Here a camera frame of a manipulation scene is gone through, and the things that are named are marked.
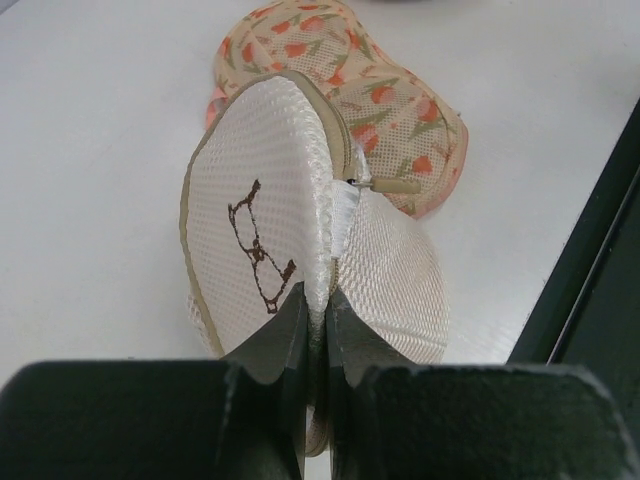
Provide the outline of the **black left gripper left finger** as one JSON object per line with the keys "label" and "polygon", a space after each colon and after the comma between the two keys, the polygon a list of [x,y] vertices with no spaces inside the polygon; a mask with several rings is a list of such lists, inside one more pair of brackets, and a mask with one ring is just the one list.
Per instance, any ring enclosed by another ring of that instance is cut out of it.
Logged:
{"label": "black left gripper left finger", "polygon": [[51,361],[1,391],[5,479],[300,479],[307,304],[218,360]]}

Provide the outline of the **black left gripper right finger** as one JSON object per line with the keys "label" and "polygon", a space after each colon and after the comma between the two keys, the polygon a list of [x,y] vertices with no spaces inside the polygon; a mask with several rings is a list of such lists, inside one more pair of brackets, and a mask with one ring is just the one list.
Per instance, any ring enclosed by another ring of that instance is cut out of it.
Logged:
{"label": "black left gripper right finger", "polygon": [[418,365],[335,292],[325,313],[335,479],[635,479],[606,388],[563,365]]}

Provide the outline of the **white mesh laundry bag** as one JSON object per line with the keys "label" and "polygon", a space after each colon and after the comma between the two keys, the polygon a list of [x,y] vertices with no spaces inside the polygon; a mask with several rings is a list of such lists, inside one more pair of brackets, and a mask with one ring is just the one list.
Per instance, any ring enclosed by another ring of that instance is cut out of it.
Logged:
{"label": "white mesh laundry bag", "polygon": [[401,355],[439,362],[449,309],[428,236],[375,178],[343,117],[304,75],[250,81],[187,167],[180,239],[189,312],[217,356],[271,320],[296,284],[309,314],[305,452],[328,444],[321,363],[334,292]]}

